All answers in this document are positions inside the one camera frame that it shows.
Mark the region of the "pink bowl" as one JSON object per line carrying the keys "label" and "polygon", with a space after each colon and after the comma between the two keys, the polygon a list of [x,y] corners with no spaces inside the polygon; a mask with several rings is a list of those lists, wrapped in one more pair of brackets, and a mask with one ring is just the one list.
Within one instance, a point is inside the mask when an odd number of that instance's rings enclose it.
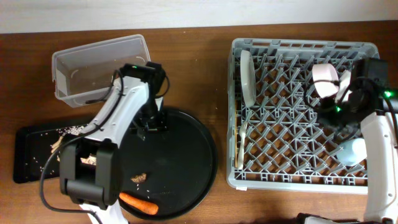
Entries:
{"label": "pink bowl", "polygon": [[339,90],[338,75],[330,63],[316,64],[312,67],[312,77],[315,90],[321,98],[332,96]]}

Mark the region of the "white plastic fork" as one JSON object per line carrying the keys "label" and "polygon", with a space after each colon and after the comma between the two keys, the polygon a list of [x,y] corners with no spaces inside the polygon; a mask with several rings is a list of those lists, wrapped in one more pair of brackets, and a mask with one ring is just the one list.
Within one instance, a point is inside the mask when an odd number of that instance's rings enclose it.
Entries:
{"label": "white plastic fork", "polygon": [[237,158],[237,169],[239,169],[239,170],[242,170],[243,165],[244,165],[243,164],[243,162],[244,162],[244,145],[245,145],[247,128],[248,128],[248,121],[245,121],[239,130],[239,135],[241,138],[241,143],[239,145],[239,152],[238,152],[238,158]]}

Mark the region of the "light blue cup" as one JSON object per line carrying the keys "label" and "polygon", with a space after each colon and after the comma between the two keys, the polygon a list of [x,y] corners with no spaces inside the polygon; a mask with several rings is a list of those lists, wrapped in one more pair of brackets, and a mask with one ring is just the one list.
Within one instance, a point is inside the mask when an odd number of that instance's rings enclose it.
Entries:
{"label": "light blue cup", "polygon": [[345,141],[338,146],[337,159],[345,166],[355,166],[367,158],[366,143],[363,138]]}

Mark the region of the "brown food scrap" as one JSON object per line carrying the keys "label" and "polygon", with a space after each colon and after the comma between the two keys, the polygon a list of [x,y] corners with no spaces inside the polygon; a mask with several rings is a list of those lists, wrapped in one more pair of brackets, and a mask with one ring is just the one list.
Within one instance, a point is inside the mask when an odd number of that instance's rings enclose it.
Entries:
{"label": "brown food scrap", "polygon": [[147,178],[147,174],[146,173],[142,173],[139,175],[136,175],[134,177],[131,177],[131,181],[136,183],[136,184],[140,184],[146,181]]}

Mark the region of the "orange carrot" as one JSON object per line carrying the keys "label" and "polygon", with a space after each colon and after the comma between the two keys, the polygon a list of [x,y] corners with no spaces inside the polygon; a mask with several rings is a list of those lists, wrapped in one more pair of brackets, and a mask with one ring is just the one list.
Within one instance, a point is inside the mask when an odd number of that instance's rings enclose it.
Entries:
{"label": "orange carrot", "polygon": [[124,192],[121,192],[119,194],[119,198],[123,202],[127,203],[128,205],[130,205],[148,215],[156,215],[157,212],[159,211],[159,207],[156,204],[135,198],[135,197],[133,197],[127,193],[124,193]]}

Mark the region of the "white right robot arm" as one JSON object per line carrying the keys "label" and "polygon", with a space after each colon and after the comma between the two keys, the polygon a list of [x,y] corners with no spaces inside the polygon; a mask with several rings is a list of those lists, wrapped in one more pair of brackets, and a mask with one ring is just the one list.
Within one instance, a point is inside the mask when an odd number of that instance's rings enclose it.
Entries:
{"label": "white right robot arm", "polygon": [[351,128],[364,139],[368,170],[365,223],[397,223],[397,90],[389,87],[388,64],[360,59],[342,75],[330,63],[315,64],[311,86],[321,98],[312,110],[322,125]]}

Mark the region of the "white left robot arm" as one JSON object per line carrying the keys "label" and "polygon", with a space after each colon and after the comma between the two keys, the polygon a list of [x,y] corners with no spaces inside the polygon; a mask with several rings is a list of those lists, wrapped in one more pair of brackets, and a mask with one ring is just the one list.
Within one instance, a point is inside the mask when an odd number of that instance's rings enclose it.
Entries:
{"label": "white left robot arm", "polygon": [[60,191],[82,208],[92,223],[127,223],[119,203],[120,146],[135,129],[141,140],[166,129],[160,89],[169,79],[161,64],[125,64],[113,73],[103,107],[77,135],[61,141],[45,167],[60,159]]}

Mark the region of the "grey plate with food scraps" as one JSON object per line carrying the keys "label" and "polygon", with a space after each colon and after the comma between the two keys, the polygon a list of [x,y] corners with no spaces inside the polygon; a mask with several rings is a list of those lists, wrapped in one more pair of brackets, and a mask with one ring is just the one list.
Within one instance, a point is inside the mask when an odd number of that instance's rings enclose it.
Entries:
{"label": "grey plate with food scraps", "polygon": [[242,50],[240,55],[240,75],[243,100],[246,107],[254,106],[256,102],[256,76],[254,61],[248,50]]}

